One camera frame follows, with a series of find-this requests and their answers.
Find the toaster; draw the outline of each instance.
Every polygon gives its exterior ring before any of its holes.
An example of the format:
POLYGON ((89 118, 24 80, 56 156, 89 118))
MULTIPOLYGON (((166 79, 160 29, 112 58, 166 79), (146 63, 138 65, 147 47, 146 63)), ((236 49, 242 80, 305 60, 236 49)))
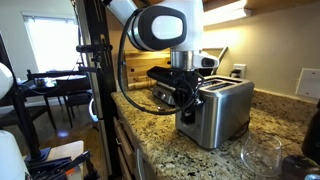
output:
POLYGON ((198 91, 204 104, 191 114, 178 112, 176 129, 203 149, 217 148, 248 128, 253 89, 254 84, 249 80, 216 75, 205 77, 198 91))

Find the floor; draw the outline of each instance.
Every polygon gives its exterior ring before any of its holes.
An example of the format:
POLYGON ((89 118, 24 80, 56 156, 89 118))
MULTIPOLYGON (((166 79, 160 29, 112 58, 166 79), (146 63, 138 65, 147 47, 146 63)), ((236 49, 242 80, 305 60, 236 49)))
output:
MULTIPOLYGON (((79 108, 74 108, 75 119, 72 121, 73 128, 70 128, 69 119, 64 106, 51 106, 51 111, 57 126, 56 131, 53 129, 47 114, 43 114, 34 121, 34 125, 39 136, 40 149, 56 147, 82 140, 84 142, 84 150, 90 150, 92 155, 90 159, 101 176, 100 179, 107 179, 106 165, 103 162, 104 156, 102 145, 100 143, 100 134, 95 128, 93 128, 93 124, 88 113, 88 106, 82 105, 79 106, 79 108)), ((28 146, 17 126, 4 127, 3 129, 11 132, 15 136, 22 155, 29 154, 28 146)))

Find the kitchen counter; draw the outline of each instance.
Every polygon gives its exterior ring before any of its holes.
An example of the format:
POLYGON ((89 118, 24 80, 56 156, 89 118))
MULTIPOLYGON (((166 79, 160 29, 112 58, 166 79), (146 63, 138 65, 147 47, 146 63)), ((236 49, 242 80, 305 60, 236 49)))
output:
MULTIPOLYGON (((150 110, 161 105, 148 89, 127 94, 150 110)), ((113 93, 112 97, 159 179, 262 179, 246 169, 240 158, 249 132, 268 132, 277 136, 283 144, 284 158, 301 154, 301 142, 307 128, 299 121, 289 121, 252 107, 249 130, 244 136, 207 151, 175 129, 175 115, 155 116, 141 112, 130 105, 121 92, 113 93)))

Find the electrical outlet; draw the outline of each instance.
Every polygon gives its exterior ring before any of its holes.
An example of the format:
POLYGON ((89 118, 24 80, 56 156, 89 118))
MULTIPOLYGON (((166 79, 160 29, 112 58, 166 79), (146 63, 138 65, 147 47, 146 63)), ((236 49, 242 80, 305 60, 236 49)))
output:
POLYGON ((239 76, 239 78, 244 79, 245 74, 246 74, 246 67, 247 67, 246 64, 234 64, 233 70, 235 70, 235 69, 241 70, 241 72, 237 75, 239 76))
POLYGON ((312 98, 320 97, 320 69, 302 69, 296 94, 312 98))

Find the wall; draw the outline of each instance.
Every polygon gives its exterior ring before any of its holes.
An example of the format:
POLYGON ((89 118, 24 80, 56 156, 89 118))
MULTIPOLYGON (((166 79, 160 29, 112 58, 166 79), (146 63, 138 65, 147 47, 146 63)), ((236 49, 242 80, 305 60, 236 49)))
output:
POLYGON ((302 68, 320 69, 320 2, 205 27, 205 47, 228 46, 217 71, 247 64, 255 88, 295 95, 302 68))
POLYGON ((38 72, 21 12, 74 16, 69 0, 0 0, 0 31, 16 77, 38 72))

